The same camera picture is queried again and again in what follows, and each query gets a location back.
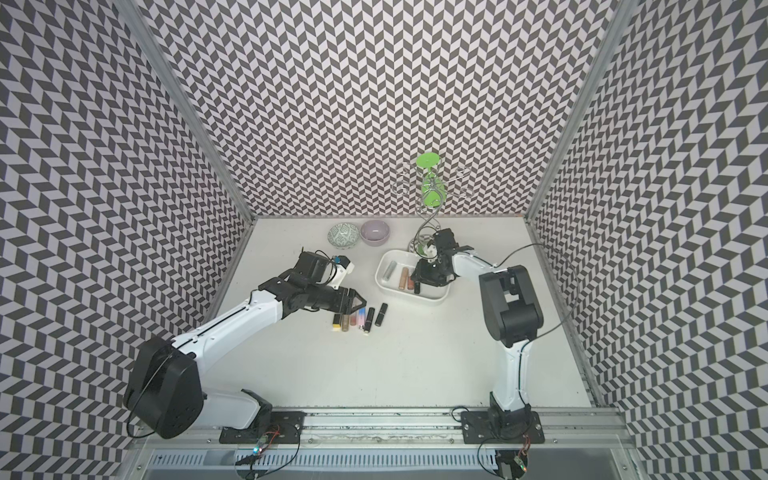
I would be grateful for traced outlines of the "peach lipstick tube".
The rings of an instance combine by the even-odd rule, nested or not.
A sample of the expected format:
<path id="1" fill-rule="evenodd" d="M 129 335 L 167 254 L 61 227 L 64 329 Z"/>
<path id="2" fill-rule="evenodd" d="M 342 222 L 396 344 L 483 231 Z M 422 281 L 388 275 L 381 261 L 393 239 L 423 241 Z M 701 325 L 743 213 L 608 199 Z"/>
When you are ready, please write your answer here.
<path id="1" fill-rule="evenodd" d="M 409 284 L 409 269 L 407 267 L 403 267 L 399 279 L 398 288 L 401 291 L 405 291 L 408 289 Z"/>

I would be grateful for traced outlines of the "black lipstick short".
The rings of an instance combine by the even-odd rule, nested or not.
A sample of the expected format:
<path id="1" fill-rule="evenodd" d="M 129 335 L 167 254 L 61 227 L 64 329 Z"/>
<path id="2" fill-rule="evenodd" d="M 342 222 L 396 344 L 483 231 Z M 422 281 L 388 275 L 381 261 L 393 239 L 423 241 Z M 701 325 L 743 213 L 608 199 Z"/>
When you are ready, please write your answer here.
<path id="1" fill-rule="evenodd" d="M 381 308 L 378 311 L 377 317 L 375 319 L 375 325 L 377 327 L 380 327 L 383 324 L 383 321 L 384 321 L 385 315 L 387 313 L 387 310 L 388 310 L 388 304 L 387 303 L 383 303 L 381 305 Z"/>

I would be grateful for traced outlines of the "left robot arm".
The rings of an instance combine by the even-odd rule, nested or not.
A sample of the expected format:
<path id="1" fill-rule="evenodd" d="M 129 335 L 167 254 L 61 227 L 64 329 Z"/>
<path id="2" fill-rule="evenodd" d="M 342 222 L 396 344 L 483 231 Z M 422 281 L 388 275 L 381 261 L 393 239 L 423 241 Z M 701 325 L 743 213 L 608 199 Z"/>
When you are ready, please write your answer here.
<path id="1" fill-rule="evenodd" d="M 356 290 L 313 282 L 291 269 L 252 290 L 225 314 L 171 340 L 145 341 L 129 375 L 123 403 L 163 439 L 188 429 L 245 430 L 269 423 L 271 404 L 243 388 L 227 393 L 205 385 L 203 376 L 230 351 L 296 311 L 350 315 L 367 306 Z"/>

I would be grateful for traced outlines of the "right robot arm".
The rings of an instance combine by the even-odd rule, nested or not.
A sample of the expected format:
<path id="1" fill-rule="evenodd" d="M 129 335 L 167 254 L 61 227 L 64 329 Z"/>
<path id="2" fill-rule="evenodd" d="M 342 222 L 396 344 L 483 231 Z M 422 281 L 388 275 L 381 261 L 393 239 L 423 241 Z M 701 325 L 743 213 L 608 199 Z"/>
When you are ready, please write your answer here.
<path id="1" fill-rule="evenodd" d="M 530 412 L 526 381 L 530 349 L 544 324 L 526 267 L 503 269 L 468 250 L 433 260 L 420 259 L 411 278 L 416 284 L 432 287 L 447 286 L 458 278 L 478 284 L 486 329 L 502 351 L 499 374 L 490 392 L 488 418 L 496 428 L 523 422 Z"/>

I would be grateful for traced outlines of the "black lipstick long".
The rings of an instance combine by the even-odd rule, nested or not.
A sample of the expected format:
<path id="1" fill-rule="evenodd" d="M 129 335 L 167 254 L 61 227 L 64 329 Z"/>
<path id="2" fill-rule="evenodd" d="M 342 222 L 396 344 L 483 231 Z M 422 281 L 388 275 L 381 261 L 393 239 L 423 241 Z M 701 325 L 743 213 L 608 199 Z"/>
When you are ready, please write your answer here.
<path id="1" fill-rule="evenodd" d="M 365 335 L 369 335 L 374 324 L 376 316 L 376 310 L 374 307 L 367 309 L 366 319 L 363 325 L 363 332 Z"/>

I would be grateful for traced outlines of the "green patterned bowl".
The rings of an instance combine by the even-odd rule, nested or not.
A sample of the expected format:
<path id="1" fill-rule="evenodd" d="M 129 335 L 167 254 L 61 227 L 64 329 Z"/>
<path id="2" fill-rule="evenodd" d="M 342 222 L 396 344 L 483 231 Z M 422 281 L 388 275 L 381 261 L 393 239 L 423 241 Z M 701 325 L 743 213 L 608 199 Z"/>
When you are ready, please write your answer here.
<path id="1" fill-rule="evenodd" d="M 353 223 L 341 222 L 330 228 L 327 240 L 334 248 L 340 250 L 350 249 L 360 241 L 360 230 Z"/>

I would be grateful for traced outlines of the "purple bowl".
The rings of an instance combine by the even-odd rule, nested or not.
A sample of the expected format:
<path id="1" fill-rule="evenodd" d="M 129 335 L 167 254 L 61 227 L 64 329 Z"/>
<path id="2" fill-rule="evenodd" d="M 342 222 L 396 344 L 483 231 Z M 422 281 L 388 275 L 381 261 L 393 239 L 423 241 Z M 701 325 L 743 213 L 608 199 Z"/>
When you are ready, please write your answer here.
<path id="1" fill-rule="evenodd" d="M 388 223 L 380 219 L 366 221 L 360 227 L 360 237 L 369 246 L 378 247 L 384 245 L 390 238 L 391 228 Z"/>

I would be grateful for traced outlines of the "chrome jewelry stand green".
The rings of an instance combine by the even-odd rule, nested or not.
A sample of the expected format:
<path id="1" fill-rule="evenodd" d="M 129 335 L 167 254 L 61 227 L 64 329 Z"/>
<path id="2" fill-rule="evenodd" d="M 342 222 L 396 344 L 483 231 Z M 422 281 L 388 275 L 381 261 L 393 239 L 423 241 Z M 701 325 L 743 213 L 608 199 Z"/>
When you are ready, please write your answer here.
<path id="1" fill-rule="evenodd" d="M 448 200 L 448 186 L 438 173 L 440 161 L 440 155 L 435 152 L 422 153 L 415 160 L 415 165 L 421 172 L 417 209 L 421 223 L 409 240 L 406 250 L 428 262 L 434 262 L 438 257 L 434 237 L 441 229 L 441 224 L 437 217 Z"/>

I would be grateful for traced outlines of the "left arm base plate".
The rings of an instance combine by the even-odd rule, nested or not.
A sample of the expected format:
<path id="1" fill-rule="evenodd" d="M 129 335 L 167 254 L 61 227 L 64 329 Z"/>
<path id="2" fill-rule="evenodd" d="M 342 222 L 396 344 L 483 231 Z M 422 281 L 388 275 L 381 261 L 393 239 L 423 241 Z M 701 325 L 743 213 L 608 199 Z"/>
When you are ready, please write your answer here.
<path id="1" fill-rule="evenodd" d="M 306 413 L 298 410 L 273 411 L 268 417 L 259 415 L 249 427 L 235 429 L 224 427 L 219 436 L 220 444 L 255 445 L 272 441 L 275 445 L 298 444 L 304 428 Z"/>

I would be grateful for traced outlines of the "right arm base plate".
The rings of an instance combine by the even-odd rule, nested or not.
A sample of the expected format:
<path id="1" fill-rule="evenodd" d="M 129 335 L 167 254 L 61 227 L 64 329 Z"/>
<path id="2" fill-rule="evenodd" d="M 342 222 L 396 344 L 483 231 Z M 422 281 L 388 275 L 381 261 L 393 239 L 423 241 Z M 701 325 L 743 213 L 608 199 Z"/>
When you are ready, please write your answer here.
<path id="1" fill-rule="evenodd" d="M 487 410 L 463 411 L 460 423 L 463 441 L 467 445 L 483 442 L 522 444 L 525 440 L 537 445 L 546 441 L 540 417 L 533 410 L 506 412 L 500 418 L 491 418 Z"/>

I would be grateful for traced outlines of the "aluminium front rail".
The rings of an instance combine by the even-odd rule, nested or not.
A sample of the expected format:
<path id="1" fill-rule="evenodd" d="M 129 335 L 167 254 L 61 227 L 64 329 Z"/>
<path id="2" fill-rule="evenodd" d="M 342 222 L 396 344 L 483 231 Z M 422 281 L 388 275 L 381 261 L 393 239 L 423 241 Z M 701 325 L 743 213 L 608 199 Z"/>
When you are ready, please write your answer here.
<path id="1" fill-rule="evenodd" d="M 460 414 L 480 407 L 305 408 L 299 444 L 304 448 L 345 447 L 492 447 L 531 445 L 463 441 Z M 543 425 L 545 448 L 633 448 L 622 415 L 613 408 L 535 407 Z"/>

